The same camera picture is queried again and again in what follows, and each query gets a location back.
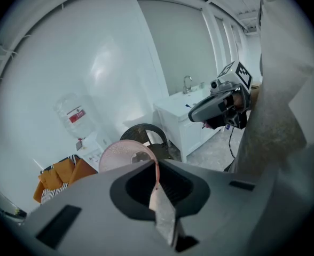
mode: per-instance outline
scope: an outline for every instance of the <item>black cable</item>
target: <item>black cable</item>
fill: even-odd
[[[233,126],[233,129],[232,129],[231,135],[230,135],[230,139],[228,141],[228,146],[230,147],[230,151],[231,151],[232,157],[235,159],[236,157],[233,155],[232,148],[231,148],[231,137],[232,137],[233,131],[234,131],[234,126]]]

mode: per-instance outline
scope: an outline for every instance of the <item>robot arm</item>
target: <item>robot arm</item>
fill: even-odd
[[[197,103],[189,112],[192,122],[207,122],[212,128],[230,124],[243,129],[247,123],[246,111],[251,105],[250,91],[253,78],[239,61],[227,65],[211,82],[210,96]],[[239,91],[243,107],[233,104],[233,93]]]

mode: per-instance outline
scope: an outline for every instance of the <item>white wall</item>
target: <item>white wall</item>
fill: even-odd
[[[139,1],[139,5],[156,45],[169,94],[183,91],[187,75],[192,77],[193,86],[210,83],[217,71],[202,12],[164,1]]]
[[[29,212],[41,168],[75,153],[53,105],[75,92],[112,141],[159,124],[163,97],[136,0],[76,0],[26,39],[0,84],[0,192]]]
[[[253,76],[253,82],[261,82],[262,76],[260,73],[260,54],[261,46],[258,35],[246,36],[248,53],[249,53],[249,69],[248,71]]]

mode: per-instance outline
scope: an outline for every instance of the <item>floor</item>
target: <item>floor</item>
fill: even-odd
[[[230,129],[225,129],[224,132],[217,132],[206,143],[187,156],[187,164],[223,171],[233,161],[233,157],[230,153],[228,141],[232,132]],[[244,133],[244,129],[234,128],[231,138],[231,148],[234,155],[238,152],[239,143]],[[180,161],[180,151],[172,145],[169,148],[171,156]]]

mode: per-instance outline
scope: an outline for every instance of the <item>black slot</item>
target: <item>black slot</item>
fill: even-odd
[[[251,183],[247,183],[247,182],[241,182],[241,181],[237,181],[237,180],[233,180],[229,183],[229,185],[236,187],[236,188],[240,188],[240,189],[244,189],[244,190],[249,190],[249,191],[253,191],[255,185],[251,184]]]
[[[50,222],[46,225],[36,238],[45,245],[55,249],[69,227],[73,224],[81,208],[66,205]]]

